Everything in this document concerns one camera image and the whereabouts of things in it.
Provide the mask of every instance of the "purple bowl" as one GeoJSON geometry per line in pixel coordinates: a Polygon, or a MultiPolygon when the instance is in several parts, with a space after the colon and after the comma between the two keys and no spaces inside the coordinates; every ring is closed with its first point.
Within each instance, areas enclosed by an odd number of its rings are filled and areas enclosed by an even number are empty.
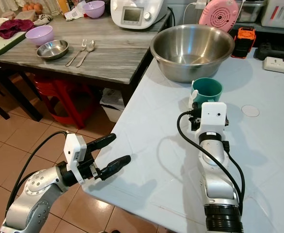
{"type": "Polygon", "coordinates": [[[26,33],[26,38],[37,46],[41,46],[49,41],[54,40],[53,27],[43,25],[31,29],[26,33]]]}
{"type": "Polygon", "coordinates": [[[83,5],[83,9],[90,18],[99,18],[103,15],[105,9],[104,1],[91,1],[83,5]]]}

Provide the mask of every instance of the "power strip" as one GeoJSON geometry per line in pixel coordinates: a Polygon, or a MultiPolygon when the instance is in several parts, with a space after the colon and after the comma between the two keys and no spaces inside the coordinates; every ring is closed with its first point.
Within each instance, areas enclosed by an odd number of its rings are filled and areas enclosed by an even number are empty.
{"type": "Polygon", "coordinates": [[[284,73],[284,59],[266,57],[264,60],[264,69],[284,73]]]}

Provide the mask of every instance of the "mixing bowl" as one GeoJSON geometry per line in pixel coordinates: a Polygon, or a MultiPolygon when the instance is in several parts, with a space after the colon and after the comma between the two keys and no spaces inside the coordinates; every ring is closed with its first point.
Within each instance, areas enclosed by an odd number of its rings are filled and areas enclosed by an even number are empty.
{"type": "Polygon", "coordinates": [[[26,38],[28,38],[35,45],[41,46],[54,39],[53,27],[43,25],[33,28],[26,33],[26,38]]]}
{"type": "Polygon", "coordinates": [[[168,28],[151,42],[152,55],[162,74],[180,83],[210,77],[234,47],[235,42],[228,33],[198,24],[168,28]]]}
{"type": "Polygon", "coordinates": [[[91,1],[83,5],[83,9],[90,18],[99,18],[103,15],[105,9],[104,1],[91,1]]]}
{"type": "Polygon", "coordinates": [[[68,49],[68,42],[64,40],[53,40],[40,46],[36,53],[45,60],[55,60],[64,56],[68,52],[68,49]]]}

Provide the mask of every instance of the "black cable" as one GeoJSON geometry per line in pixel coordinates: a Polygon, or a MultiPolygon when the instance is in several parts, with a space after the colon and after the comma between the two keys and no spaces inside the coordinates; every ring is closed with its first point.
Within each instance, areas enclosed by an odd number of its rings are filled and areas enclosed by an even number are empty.
{"type": "Polygon", "coordinates": [[[244,199],[244,193],[245,193],[245,180],[244,180],[244,174],[242,169],[240,168],[239,164],[230,156],[229,152],[227,152],[229,159],[231,160],[231,162],[233,162],[233,164],[236,166],[236,168],[238,169],[239,173],[240,173],[240,177],[241,177],[241,197],[240,197],[240,202],[243,202],[244,199]]]}
{"type": "Polygon", "coordinates": [[[37,171],[34,171],[34,172],[31,172],[29,173],[28,175],[26,175],[21,181],[20,183],[18,184],[17,188],[16,188],[16,191],[15,191],[15,196],[17,195],[20,187],[22,186],[22,184],[30,177],[32,176],[34,173],[36,173],[37,171]]]}
{"type": "Polygon", "coordinates": [[[181,130],[181,127],[180,127],[180,121],[181,121],[181,118],[182,116],[185,116],[185,115],[190,115],[191,114],[191,111],[188,111],[188,112],[184,112],[182,113],[178,119],[177,119],[177,123],[176,123],[176,126],[177,126],[177,130],[179,131],[180,135],[182,136],[182,138],[184,138],[188,143],[190,143],[191,145],[193,145],[195,148],[197,148],[198,150],[200,150],[202,153],[204,153],[205,155],[207,155],[210,159],[212,159],[212,161],[214,163],[216,163],[217,166],[219,166],[223,172],[226,174],[226,176],[228,176],[228,178],[230,179],[230,181],[233,183],[233,185],[235,186],[236,188],[236,191],[237,191],[237,194],[238,194],[238,197],[239,197],[239,211],[240,211],[240,215],[242,215],[242,210],[243,210],[243,202],[241,201],[242,200],[242,195],[241,195],[241,191],[240,191],[240,188],[239,186],[237,185],[235,179],[232,177],[232,175],[227,171],[226,168],[224,168],[224,166],[216,159],[214,158],[208,151],[206,151],[205,149],[203,149],[201,146],[199,146],[198,144],[196,144],[195,142],[193,142],[192,140],[190,140],[188,137],[185,136],[185,134],[183,134],[182,130],[181,130]]]}
{"type": "Polygon", "coordinates": [[[173,10],[172,10],[172,8],[171,8],[171,7],[168,7],[168,9],[169,9],[169,10],[171,11],[171,13],[172,13],[173,21],[174,21],[174,26],[175,26],[175,16],[174,16],[173,10]]]}
{"type": "Polygon", "coordinates": [[[57,132],[54,132],[52,135],[50,135],[48,138],[46,138],[46,139],[33,151],[33,153],[29,156],[28,160],[26,161],[24,167],[22,168],[22,170],[21,170],[21,172],[20,172],[20,174],[19,174],[19,176],[18,176],[18,178],[17,178],[17,180],[16,180],[16,183],[15,183],[15,185],[14,185],[14,188],[13,188],[12,192],[11,192],[10,198],[9,198],[9,200],[8,200],[8,202],[7,202],[6,211],[5,211],[5,217],[6,217],[6,214],[7,214],[8,209],[10,208],[10,206],[12,205],[12,203],[13,203],[14,200],[15,200],[15,197],[16,197],[17,192],[18,192],[17,187],[19,186],[20,179],[21,179],[22,175],[24,174],[24,172],[25,172],[25,170],[26,170],[28,164],[30,163],[32,157],[35,155],[35,153],[36,153],[49,139],[51,139],[53,136],[55,136],[55,135],[57,135],[57,134],[61,134],[61,133],[64,134],[65,136],[67,135],[67,132],[66,132],[66,131],[57,131],[57,132]]]}

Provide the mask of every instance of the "small circular mark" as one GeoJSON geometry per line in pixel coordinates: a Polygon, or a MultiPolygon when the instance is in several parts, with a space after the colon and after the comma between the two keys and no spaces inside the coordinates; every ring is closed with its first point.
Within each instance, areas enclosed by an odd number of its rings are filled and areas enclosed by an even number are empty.
{"type": "Polygon", "coordinates": [[[242,112],[247,115],[248,117],[257,117],[259,116],[258,108],[251,106],[251,105],[244,105],[241,108],[242,112]]]}

